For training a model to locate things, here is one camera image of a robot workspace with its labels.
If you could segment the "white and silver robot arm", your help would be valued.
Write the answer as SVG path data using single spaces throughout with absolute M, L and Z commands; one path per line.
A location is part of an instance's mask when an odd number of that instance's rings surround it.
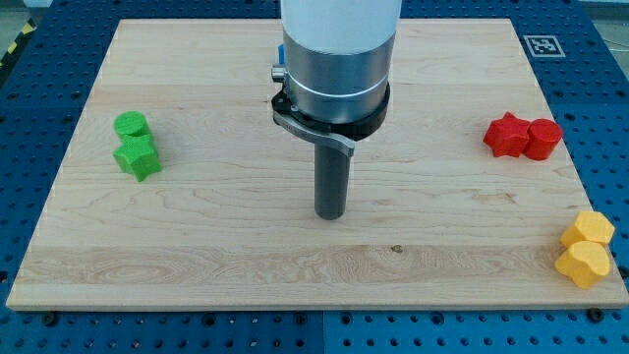
M 322 124 L 381 116 L 401 0 L 283 0 L 284 101 Z

